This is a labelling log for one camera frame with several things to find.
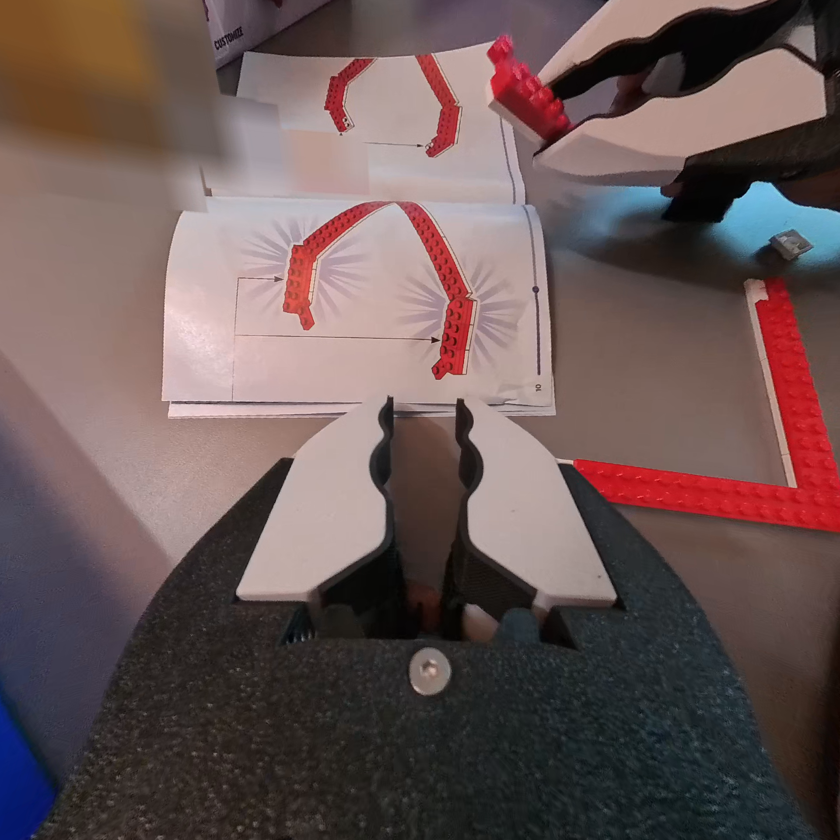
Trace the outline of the white printed box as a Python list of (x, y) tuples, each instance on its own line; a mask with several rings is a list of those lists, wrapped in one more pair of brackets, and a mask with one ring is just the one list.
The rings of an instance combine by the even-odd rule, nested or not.
[(218, 69), (328, 1), (203, 1)]

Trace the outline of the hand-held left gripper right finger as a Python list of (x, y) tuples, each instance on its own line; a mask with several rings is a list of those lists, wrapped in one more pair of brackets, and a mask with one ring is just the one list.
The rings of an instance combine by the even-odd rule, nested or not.
[(610, 607), (617, 594), (557, 459), (480, 399), (458, 400), (455, 586), (483, 610)]

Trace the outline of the white instruction booklet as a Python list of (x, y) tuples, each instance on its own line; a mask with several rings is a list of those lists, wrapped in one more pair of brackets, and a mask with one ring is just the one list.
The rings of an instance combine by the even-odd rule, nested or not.
[(172, 416), (334, 414), (387, 390), (553, 413), (549, 277), (489, 44), (247, 53), (164, 292)]

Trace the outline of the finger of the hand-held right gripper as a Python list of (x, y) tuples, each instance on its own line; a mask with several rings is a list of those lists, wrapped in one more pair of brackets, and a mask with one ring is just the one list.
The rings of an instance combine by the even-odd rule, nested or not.
[(780, 47), (695, 93), (587, 119), (533, 163), (566, 179), (676, 179), (694, 155), (825, 116), (823, 74)]
[(611, 1), (539, 72), (551, 89), (590, 89), (681, 56), (680, 89), (698, 88), (761, 47), (800, 1)]

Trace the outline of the red brick frame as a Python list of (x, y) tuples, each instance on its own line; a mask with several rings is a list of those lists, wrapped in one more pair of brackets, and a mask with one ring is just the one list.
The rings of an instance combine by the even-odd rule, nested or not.
[(782, 279), (750, 279), (745, 298), (776, 441), (781, 486), (576, 459), (610, 502), (839, 533), (839, 478), (791, 296)]

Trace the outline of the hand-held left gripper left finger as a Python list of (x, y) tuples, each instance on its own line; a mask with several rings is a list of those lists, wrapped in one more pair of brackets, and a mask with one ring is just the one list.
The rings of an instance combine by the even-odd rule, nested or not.
[(396, 589), (393, 398), (376, 395), (301, 446), (238, 584), (241, 602), (299, 602), (357, 616)]

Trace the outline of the blue plastic bin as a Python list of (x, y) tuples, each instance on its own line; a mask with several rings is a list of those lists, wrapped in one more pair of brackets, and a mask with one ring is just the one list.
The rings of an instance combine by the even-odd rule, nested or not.
[(1, 838), (32, 838), (56, 797), (56, 779), (17, 704), (1, 686)]

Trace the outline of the red and white brick piece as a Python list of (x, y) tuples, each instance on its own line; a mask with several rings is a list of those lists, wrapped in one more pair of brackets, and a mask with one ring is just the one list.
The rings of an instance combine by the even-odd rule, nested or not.
[(491, 111), (541, 147), (560, 140), (572, 130), (562, 101), (526, 64), (517, 60), (508, 35), (501, 35), (492, 43), (487, 57), (493, 66), (486, 88)]

